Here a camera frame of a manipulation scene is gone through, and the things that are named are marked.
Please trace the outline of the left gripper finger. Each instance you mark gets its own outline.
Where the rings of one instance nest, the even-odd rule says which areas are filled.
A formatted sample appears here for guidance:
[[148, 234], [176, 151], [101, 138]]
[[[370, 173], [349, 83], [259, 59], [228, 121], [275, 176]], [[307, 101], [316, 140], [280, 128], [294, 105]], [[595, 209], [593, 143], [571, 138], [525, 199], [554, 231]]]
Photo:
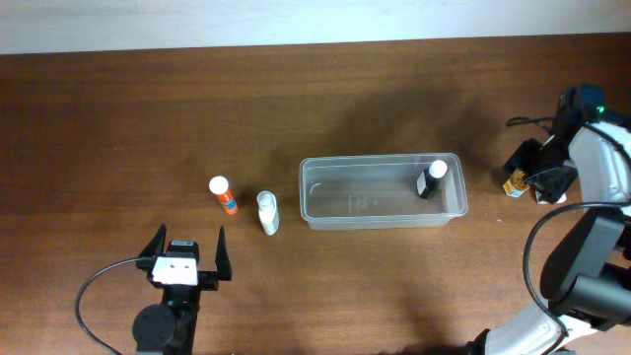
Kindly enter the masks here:
[[141, 250], [138, 254], [139, 257], [154, 257], [159, 256], [164, 252], [166, 242], [167, 226], [162, 224], [156, 235], [151, 241]]
[[221, 226], [219, 230], [218, 243], [215, 253], [215, 264], [217, 278], [220, 281], [231, 281], [233, 277], [233, 270], [227, 250], [225, 228], [223, 226]]

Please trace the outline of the small jar gold lid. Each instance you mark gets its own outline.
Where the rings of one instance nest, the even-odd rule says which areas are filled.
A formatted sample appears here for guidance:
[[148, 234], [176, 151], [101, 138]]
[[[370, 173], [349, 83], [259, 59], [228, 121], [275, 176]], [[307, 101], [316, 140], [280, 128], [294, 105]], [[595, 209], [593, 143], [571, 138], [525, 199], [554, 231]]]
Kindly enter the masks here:
[[526, 183], [526, 173], [515, 169], [506, 182], [503, 183], [503, 189], [506, 195], [519, 198], [529, 190]]

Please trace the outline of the white spray bottle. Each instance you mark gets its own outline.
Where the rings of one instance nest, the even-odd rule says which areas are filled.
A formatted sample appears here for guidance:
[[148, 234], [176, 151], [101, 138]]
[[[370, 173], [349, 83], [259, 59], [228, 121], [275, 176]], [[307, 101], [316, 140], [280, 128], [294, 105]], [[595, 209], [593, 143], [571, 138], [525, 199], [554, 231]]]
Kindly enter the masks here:
[[258, 218], [266, 235], [277, 233], [280, 218], [276, 196], [267, 190], [261, 191], [256, 197], [258, 205]]

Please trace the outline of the dark bottle white cap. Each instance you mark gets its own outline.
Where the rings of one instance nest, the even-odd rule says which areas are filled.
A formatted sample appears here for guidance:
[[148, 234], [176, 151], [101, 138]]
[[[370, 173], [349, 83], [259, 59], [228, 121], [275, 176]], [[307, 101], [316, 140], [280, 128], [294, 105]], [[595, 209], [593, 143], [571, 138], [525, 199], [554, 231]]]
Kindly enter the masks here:
[[448, 165], [442, 160], [434, 161], [416, 181], [417, 192], [425, 200], [431, 199], [438, 191], [442, 178], [448, 172]]

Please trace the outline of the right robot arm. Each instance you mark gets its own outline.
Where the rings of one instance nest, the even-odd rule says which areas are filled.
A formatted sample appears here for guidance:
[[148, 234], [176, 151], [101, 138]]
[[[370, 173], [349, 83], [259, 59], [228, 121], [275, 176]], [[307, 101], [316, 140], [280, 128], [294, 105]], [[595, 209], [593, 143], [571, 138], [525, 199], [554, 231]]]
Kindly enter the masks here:
[[[609, 261], [615, 251], [630, 256], [630, 118], [606, 108], [603, 89], [581, 84], [560, 97], [553, 116], [534, 124], [549, 139], [523, 142], [504, 165], [555, 207], [526, 239], [523, 276], [532, 302], [468, 342], [468, 354], [564, 354], [577, 338], [630, 323], [630, 270]], [[536, 235], [575, 210], [582, 217], [547, 257], [534, 287]]]

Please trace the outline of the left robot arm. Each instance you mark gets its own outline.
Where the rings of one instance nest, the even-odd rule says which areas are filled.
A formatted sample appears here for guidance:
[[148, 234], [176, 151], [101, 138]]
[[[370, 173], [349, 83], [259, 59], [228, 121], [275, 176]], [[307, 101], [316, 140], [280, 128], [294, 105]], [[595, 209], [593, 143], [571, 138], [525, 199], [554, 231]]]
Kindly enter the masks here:
[[216, 268], [210, 271], [198, 268], [198, 243], [168, 243], [166, 233], [167, 227], [161, 225], [136, 261], [150, 284], [163, 291], [161, 302], [144, 308], [134, 320], [132, 335], [137, 354], [190, 354], [201, 294], [218, 290], [220, 282], [230, 281], [233, 276], [223, 228], [215, 252]]

